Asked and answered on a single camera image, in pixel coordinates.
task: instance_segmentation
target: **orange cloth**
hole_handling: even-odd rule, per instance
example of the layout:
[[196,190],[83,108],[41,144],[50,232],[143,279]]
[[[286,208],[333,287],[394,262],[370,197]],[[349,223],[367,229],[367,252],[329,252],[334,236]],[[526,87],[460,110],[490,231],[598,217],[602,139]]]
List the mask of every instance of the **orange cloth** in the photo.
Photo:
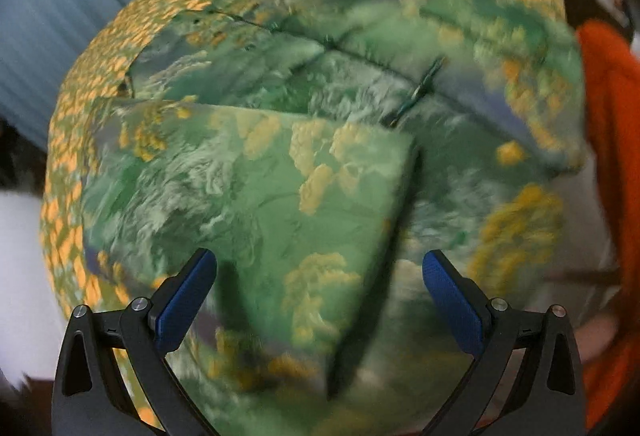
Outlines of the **orange cloth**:
[[592,428],[640,363],[640,63],[605,23],[579,28],[586,79],[587,137],[600,200],[620,264],[616,339],[584,368]]

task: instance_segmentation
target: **blue object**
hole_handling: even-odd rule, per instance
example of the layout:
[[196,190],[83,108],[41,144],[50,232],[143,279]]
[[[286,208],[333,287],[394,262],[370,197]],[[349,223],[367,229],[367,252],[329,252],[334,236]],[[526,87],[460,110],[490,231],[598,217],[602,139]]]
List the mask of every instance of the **blue object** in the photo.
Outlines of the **blue object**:
[[211,251],[200,250],[196,257],[198,260],[189,275],[156,320],[154,342],[162,355],[178,349],[216,279],[216,256]]
[[484,350],[482,320],[466,299],[466,282],[441,251],[428,252],[422,260],[422,279],[438,312],[447,321],[460,350],[478,358]]

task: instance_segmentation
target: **white surface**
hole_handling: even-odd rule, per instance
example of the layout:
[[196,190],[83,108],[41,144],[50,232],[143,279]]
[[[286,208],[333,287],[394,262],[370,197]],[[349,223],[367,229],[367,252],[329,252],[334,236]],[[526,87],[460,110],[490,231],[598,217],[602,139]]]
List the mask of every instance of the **white surface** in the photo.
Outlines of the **white surface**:
[[65,325],[38,241],[40,200],[0,193],[0,369],[53,379]]

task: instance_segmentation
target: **blue gripper pad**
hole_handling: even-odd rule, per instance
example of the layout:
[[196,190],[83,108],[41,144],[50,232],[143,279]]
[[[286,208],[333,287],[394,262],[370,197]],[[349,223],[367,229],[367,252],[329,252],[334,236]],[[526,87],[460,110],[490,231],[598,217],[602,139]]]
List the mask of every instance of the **blue gripper pad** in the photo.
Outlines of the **blue gripper pad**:
[[193,270],[175,291],[156,320],[155,345],[162,355],[180,347],[200,306],[216,279],[218,264],[212,252],[202,250]]
[[[438,312],[447,321],[460,350],[478,358],[484,349],[482,322],[463,291],[443,267],[447,264],[449,272],[452,270],[457,273],[440,251],[428,252],[422,260],[422,279]],[[460,281],[463,279],[460,274],[457,278]]]

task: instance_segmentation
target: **metal screw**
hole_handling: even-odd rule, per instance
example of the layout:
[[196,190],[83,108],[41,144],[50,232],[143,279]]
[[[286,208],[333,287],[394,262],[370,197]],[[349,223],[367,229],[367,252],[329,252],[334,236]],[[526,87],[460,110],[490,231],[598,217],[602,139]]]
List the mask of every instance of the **metal screw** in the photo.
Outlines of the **metal screw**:
[[87,308],[84,304],[76,306],[74,308],[74,317],[76,319],[81,318],[87,312],[87,310],[89,310],[89,308]]
[[146,297],[138,297],[137,299],[133,299],[133,301],[131,301],[131,307],[135,311],[143,310],[147,306],[149,306],[149,299],[147,299]]
[[491,308],[497,311],[505,311],[509,307],[509,303],[500,297],[491,299]]
[[564,309],[564,307],[562,307],[562,306],[561,306],[561,305],[559,305],[559,304],[554,304],[554,305],[551,307],[551,311],[553,312],[553,314],[554,314],[556,317],[560,317],[560,318],[562,318],[562,317],[564,317],[564,316],[566,315],[566,310]]

